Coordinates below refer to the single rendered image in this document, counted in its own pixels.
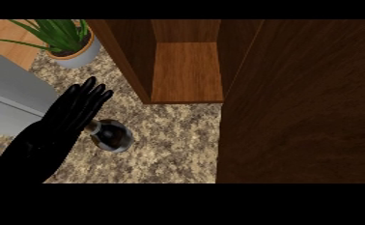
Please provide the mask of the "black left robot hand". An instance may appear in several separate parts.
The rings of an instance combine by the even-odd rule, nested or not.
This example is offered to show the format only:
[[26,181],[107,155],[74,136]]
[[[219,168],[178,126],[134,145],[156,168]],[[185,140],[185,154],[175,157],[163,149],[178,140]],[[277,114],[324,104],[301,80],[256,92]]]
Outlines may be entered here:
[[15,137],[0,154],[0,183],[43,183],[61,168],[82,131],[98,115],[113,91],[92,76],[73,84],[45,117]]

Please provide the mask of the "dark wine bottle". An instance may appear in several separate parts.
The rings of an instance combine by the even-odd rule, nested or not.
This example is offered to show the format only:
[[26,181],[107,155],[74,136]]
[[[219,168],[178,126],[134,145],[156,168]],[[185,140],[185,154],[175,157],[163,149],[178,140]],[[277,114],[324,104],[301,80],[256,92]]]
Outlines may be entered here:
[[91,135],[95,145],[113,153],[126,152],[134,145],[134,132],[116,120],[94,120],[85,132]]

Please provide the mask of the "brown wooden cabinet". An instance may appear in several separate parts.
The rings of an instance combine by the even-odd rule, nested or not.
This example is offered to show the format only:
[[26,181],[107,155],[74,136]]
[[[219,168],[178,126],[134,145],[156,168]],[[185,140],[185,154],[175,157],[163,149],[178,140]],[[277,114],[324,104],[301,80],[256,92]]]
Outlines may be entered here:
[[262,22],[256,19],[91,19],[145,104],[222,103]]

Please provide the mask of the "brown wooden cabinet door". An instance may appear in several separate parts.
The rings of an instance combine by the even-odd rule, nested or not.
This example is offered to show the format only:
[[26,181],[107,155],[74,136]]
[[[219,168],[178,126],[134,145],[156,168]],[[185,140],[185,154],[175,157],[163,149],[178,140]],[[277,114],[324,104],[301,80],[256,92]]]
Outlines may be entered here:
[[365,20],[267,20],[222,108],[222,183],[365,183]]

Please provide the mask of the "grey appliance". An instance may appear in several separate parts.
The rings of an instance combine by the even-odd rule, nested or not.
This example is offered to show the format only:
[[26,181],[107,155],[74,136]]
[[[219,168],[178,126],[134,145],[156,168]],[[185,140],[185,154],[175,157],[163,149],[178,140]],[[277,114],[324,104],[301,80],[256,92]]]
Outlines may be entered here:
[[57,99],[54,86],[0,55],[0,134],[17,136]]

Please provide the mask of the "green plant in grey pot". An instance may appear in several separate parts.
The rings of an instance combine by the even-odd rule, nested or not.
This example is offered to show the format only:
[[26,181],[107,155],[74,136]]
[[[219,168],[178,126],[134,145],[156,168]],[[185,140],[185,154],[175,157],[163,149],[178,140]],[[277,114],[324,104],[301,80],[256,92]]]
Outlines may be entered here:
[[11,19],[43,44],[0,39],[42,49],[57,63],[67,69],[89,65],[101,52],[103,43],[86,19]]

